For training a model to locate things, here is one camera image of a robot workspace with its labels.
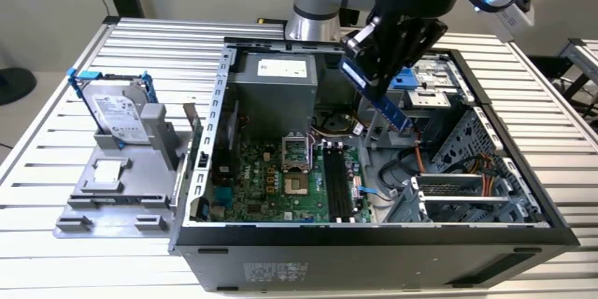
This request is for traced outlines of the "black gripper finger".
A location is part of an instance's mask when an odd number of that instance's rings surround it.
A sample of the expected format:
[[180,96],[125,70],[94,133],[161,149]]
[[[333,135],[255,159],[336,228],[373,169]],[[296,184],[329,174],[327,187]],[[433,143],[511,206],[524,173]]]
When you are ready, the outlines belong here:
[[361,29],[345,34],[340,43],[344,56],[363,79],[367,97],[381,97],[391,81],[391,72],[400,68],[400,58],[392,56],[400,45],[400,20],[371,14]]
[[401,67],[411,67],[447,32],[439,19],[412,18],[404,22],[404,37],[400,39],[397,57]]

